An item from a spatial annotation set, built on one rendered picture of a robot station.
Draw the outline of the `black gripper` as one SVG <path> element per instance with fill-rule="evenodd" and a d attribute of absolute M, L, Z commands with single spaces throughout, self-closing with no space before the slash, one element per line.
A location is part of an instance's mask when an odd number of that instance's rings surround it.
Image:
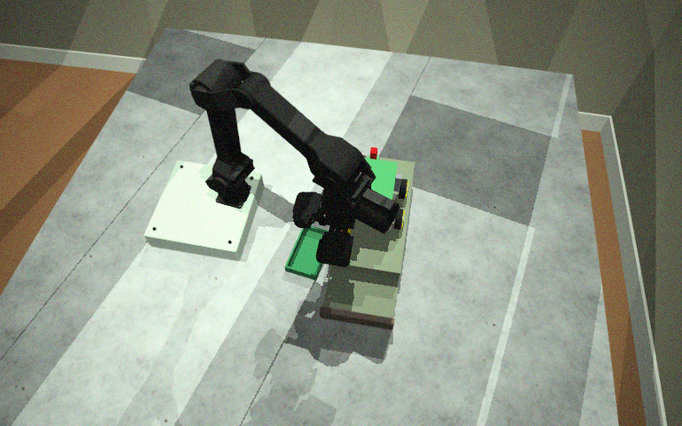
<path fill-rule="evenodd" d="M 330 227 L 319 240 L 316 260 L 321 264 L 346 267 L 349 265 L 353 246 L 354 236 L 348 232 L 348 228 L 353 229 L 355 224 L 353 210 L 338 214 L 330 211 L 324 203 L 322 214 L 325 215 L 326 225 Z"/>

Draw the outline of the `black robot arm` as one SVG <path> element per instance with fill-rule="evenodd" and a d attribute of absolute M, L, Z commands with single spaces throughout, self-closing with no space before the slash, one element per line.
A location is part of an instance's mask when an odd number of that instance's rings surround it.
<path fill-rule="evenodd" d="M 388 231 L 400 205 L 371 189 L 376 176 L 360 150 L 320 130 L 263 74 L 250 71 L 243 62 L 216 59 L 195 77 L 190 90 L 210 122 L 218 157 L 205 182 L 218 193 L 217 203 L 241 209 L 250 194 L 245 178 L 255 168 L 241 151 L 235 109 L 242 108 L 254 112 L 295 147 L 306 158 L 313 182 L 324 189 L 297 195 L 292 210 L 297 227 L 311 228 L 315 221 L 326 226 L 325 203 L 334 213 L 353 210 L 353 217 L 362 223 L 381 233 Z"/>

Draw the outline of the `pale green ramp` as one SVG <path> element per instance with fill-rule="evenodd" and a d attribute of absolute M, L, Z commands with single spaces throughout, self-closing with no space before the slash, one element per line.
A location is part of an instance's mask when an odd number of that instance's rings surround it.
<path fill-rule="evenodd" d="M 399 192 L 393 191 L 393 201 L 405 211 L 403 227 L 394 229 L 393 222 L 386 233 L 381 233 L 355 218 L 349 265 L 330 265 L 319 313 L 321 319 L 390 330 L 395 321 L 415 163 L 382 157 L 379 160 L 397 162 L 396 173 L 408 180 L 407 198 L 399 199 Z"/>

